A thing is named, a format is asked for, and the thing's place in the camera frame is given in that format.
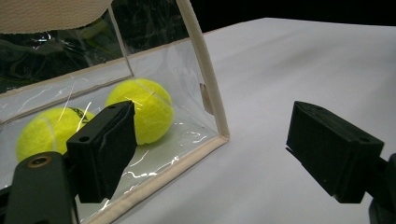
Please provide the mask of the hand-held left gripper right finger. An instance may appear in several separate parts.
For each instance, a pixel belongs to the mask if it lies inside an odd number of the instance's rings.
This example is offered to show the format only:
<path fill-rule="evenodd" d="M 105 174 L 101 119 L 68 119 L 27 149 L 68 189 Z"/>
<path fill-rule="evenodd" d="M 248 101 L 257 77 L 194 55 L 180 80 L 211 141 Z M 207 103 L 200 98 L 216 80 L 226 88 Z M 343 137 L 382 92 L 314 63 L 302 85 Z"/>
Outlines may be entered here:
<path fill-rule="evenodd" d="M 384 142 L 321 106 L 296 101 L 286 146 L 338 202 L 360 203 Z"/>

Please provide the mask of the yellow tennis ball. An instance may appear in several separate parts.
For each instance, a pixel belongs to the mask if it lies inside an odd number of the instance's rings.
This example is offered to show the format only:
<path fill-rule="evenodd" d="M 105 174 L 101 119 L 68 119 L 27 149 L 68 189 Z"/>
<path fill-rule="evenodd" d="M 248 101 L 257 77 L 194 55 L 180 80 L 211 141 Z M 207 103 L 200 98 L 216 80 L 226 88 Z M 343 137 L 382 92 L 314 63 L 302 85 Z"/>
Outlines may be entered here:
<path fill-rule="evenodd" d="M 174 119 L 172 99 L 167 90 L 149 79 L 126 80 L 107 96 L 106 105 L 118 102 L 134 103 L 134 128 L 138 145 L 151 144 L 161 139 Z"/>
<path fill-rule="evenodd" d="M 16 143 L 17 160 L 46 151 L 64 154 L 67 140 L 93 118 L 93 113 L 75 107 L 41 112 L 22 129 Z"/>

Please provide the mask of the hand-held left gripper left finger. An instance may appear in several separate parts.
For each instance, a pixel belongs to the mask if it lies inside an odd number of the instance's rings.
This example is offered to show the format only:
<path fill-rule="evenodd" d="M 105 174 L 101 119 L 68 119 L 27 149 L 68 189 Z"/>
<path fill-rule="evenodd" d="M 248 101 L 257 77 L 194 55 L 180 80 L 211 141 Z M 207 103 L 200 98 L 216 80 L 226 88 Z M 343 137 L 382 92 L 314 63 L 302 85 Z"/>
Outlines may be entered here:
<path fill-rule="evenodd" d="M 134 103 L 109 105 L 66 142 L 77 167 L 78 197 L 82 203 L 111 199 L 121 175 L 134 156 Z"/>

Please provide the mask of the clear plastic bag beige trim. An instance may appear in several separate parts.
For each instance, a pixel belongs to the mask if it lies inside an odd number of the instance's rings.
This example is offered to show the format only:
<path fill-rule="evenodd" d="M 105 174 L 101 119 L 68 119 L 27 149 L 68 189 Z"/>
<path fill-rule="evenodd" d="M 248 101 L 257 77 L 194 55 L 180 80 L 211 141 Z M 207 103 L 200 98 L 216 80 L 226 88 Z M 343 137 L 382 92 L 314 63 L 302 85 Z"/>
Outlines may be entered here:
<path fill-rule="evenodd" d="M 174 119 L 138 145 L 111 199 L 82 203 L 64 154 L 16 156 L 38 114 L 96 116 L 121 82 L 169 93 Z M 111 224 L 229 139 L 213 66 L 190 0 L 0 0 L 0 224 Z"/>

